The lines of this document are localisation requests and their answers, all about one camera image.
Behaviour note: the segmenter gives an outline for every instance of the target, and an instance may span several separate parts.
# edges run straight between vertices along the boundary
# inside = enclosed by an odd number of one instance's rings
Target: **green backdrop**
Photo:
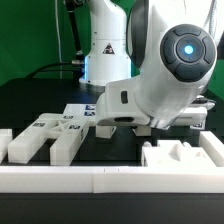
[[[134,0],[113,0],[127,14]],[[58,0],[63,61],[75,54],[68,16],[63,0]],[[59,61],[54,0],[0,1],[0,85],[13,78],[25,77],[36,68]],[[90,50],[88,7],[76,12],[83,51]],[[218,61],[209,89],[224,99],[224,62]],[[59,78],[59,73],[47,74]]]

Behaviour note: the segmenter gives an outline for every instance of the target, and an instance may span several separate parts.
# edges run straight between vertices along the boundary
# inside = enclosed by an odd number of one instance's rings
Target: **printed label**
[[[95,110],[96,105],[86,105],[86,110]]]
[[[203,121],[201,124],[191,125],[190,128],[196,129],[196,130],[204,130],[205,129],[205,121]]]
[[[46,123],[35,123],[34,127],[43,127]]]
[[[83,136],[83,129],[81,131],[81,141],[83,140],[84,136]]]
[[[103,54],[115,54],[115,53],[114,53],[114,50],[113,50],[113,48],[112,48],[112,46],[111,46],[110,43],[109,43],[109,44],[107,45],[107,47],[104,49]]]
[[[73,119],[74,116],[64,116],[64,119]]]
[[[79,126],[79,125],[71,125],[69,127],[69,129],[75,129],[75,130],[79,130],[80,128],[81,128],[81,126]]]
[[[85,111],[84,116],[88,116],[88,117],[95,116],[95,112],[93,112],[93,111]]]

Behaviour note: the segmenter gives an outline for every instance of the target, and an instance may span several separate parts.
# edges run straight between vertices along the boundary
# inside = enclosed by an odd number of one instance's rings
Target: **robot logo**
[[[114,50],[113,50],[113,48],[112,48],[112,46],[111,46],[110,43],[109,43],[109,44],[107,45],[107,47],[104,49],[103,54],[115,54],[115,53],[114,53]]]

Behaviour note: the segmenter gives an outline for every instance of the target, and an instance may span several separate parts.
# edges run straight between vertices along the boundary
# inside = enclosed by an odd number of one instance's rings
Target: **blue light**
[[[185,48],[184,48],[184,52],[186,54],[192,54],[194,52],[194,48],[191,46],[191,45],[187,45]]]

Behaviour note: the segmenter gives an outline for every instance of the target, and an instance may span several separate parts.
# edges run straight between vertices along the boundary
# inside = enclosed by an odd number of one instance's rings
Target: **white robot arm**
[[[97,123],[165,128],[181,116],[211,78],[223,8],[223,0],[137,0],[128,48],[140,76],[107,84]]]

